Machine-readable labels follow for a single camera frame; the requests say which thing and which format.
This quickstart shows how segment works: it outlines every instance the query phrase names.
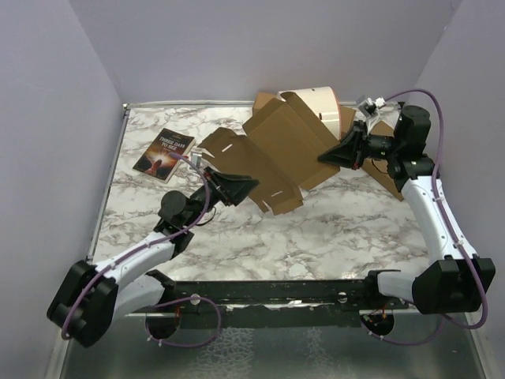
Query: white cylinder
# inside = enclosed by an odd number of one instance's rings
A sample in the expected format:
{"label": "white cylinder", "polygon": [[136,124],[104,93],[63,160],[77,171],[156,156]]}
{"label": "white cylinder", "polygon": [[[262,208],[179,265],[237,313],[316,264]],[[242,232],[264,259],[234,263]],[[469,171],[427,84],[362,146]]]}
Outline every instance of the white cylinder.
{"label": "white cylinder", "polygon": [[333,89],[330,87],[319,87],[279,91],[277,99],[282,99],[281,93],[283,92],[296,93],[330,130],[331,134],[340,139],[340,109]]}

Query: black bracket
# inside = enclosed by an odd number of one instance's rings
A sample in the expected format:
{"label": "black bracket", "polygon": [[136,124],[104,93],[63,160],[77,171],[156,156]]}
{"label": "black bracket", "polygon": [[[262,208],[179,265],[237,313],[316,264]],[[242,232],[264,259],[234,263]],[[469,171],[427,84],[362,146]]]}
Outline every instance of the black bracket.
{"label": "black bracket", "polygon": [[367,137],[367,126],[363,121],[355,121],[346,135],[335,147],[317,157],[322,163],[356,170],[363,165],[366,152],[363,144]]}
{"label": "black bracket", "polygon": [[[239,205],[260,184],[258,180],[250,176],[223,174],[210,167],[204,169],[204,175],[210,191],[207,212],[220,201],[226,206]],[[184,226],[190,225],[201,214],[205,200],[204,186],[201,186],[190,197],[175,190],[165,193],[158,212],[160,221],[156,224],[154,231],[171,235]],[[171,240],[174,244],[173,257],[182,253],[192,239],[193,233],[190,231],[173,238]]]}
{"label": "black bracket", "polygon": [[[85,261],[74,264],[49,305],[47,318],[61,328],[77,296],[96,273],[95,266]],[[68,330],[70,336],[84,347],[98,341],[112,322],[117,296],[116,281],[100,278],[73,315]]]}
{"label": "black bracket", "polygon": [[[487,291],[496,273],[491,258],[472,259],[473,266]],[[466,262],[445,259],[434,262],[413,282],[412,295],[423,314],[475,312],[481,297]]]}
{"label": "black bracket", "polygon": [[395,156],[387,160],[387,173],[395,182],[399,192],[409,179],[416,180],[419,176],[431,176],[434,168],[435,163],[427,155],[416,160],[398,160]]}

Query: cardboard flap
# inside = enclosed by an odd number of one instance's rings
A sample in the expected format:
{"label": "cardboard flap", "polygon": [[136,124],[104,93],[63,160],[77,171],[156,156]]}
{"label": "cardboard flap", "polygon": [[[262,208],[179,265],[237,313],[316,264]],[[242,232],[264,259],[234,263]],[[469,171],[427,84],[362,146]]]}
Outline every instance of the cardboard flap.
{"label": "cardboard flap", "polygon": [[374,178],[382,187],[384,187],[391,195],[396,197],[398,200],[403,200],[403,195],[396,189],[395,181],[389,177],[388,174],[384,174],[387,170],[387,163],[385,161],[374,160],[372,163],[371,159],[367,159],[363,162],[363,171]]}
{"label": "cardboard flap", "polygon": [[340,107],[340,139],[349,131],[353,125],[356,110],[348,107]]}
{"label": "cardboard flap", "polygon": [[312,109],[300,99],[294,92],[283,92],[281,97],[292,107],[298,116],[309,126],[327,148],[332,148],[338,144],[339,140],[331,133],[331,131],[321,122],[321,120],[312,112]]}
{"label": "cardboard flap", "polygon": [[[260,181],[249,197],[263,212],[268,210],[265,204],[275,209],[275,214],[292,211],[303,204],[300,189],[247,136],[218,128],[199,147],[211,154],[203,154],[203,157],[218,170],[249,175]],[[281,206],[284,204],[291,204],[292,208]]]}
{"label": "cardboard flap", "polygon": [[295,93],[282,96],[286,102],[271,99],[243,129],[292,182],[311,190],[340,171],[317,161],[338,141]]}
{"label": "cardboard flap", "polygon": [[395,135],[395,130],[391,126],[389,126],[386,122],[379,121],[373,127],[371,134],[375,134],[378,136],[393,137]]}
{"label": "cardboard flap", "polygon": [[255,114],[261,108],[263,108],[270,100],[274,99],[275,95],[268,92],[258,92],[256,100],[252,106],[252,114]]}

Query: screw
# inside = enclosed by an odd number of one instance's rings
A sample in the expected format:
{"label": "screw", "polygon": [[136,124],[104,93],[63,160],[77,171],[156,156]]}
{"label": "screw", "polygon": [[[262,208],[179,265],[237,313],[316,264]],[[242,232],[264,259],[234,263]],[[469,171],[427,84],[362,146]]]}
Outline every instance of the screw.
{"label": "screw", "polygon": [[200,295],[199,294],[192,294],[190,296],[191,298],[195,298],[194,300],[189,300],[190,303],[192,303],[194,306],[197,306],[198,304],[200,304]]}
{"label": "screw", "polygon": [[339,292],[339,303],[344,304],[347,302],[347,293]]}

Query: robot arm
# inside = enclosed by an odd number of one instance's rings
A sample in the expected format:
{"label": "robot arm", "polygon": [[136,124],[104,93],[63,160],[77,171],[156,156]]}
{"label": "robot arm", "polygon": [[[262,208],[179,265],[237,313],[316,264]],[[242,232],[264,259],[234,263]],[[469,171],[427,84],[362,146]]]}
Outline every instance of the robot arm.
{"label": "robot arm", "polygon": [[368,274],[379,294],[403,298],[421,313],[473,312],[481,305],[481,297],[469,266],[452,242],[438,201],[442,202],[451,226],[464,244],[466,252],[486,291],[495,275],[489,258],[481,258],[468,243],[455,217],[443,198],[442,182],[436,179],[440,199],[432,187],[433,161],[423,150],[431,126],[429,113],[415,106],[404,107],[393,137],[369,134],[376,122],[375,106],[369,99],[360,104],[367,121],[354,122],[341,143],[319,157],[320,162],[358,169],[365,159],[385,159],[387,173],[409,203],[428,247],[430,267],[419,276],[399,271],[374,271]]}
{"label": "robot arm", "polygon": [[[219,201],[227,206],[240,204],[259,184],[249,176],[222,174],[210,167],[205,169],[204,176],[210,190],[208,210]],[[166,290],[163,279],[148,271],[182,253],[193,233],[187,231],[161,242],[160,239],[193,223],[202,213],[205,200],[203,186],[189,198],[178,191],[166,193],[154,231],[135,246],[97,265],[85,261],[74,264],[51,302],[47,317],[62,328],[77,297],[107,266],[110,270],[93,284],[69,323],[69,336],[82,346],[89,347],[98,341],[116,319],[159,303]],[[142,246],[146,248],[132,254]]]}

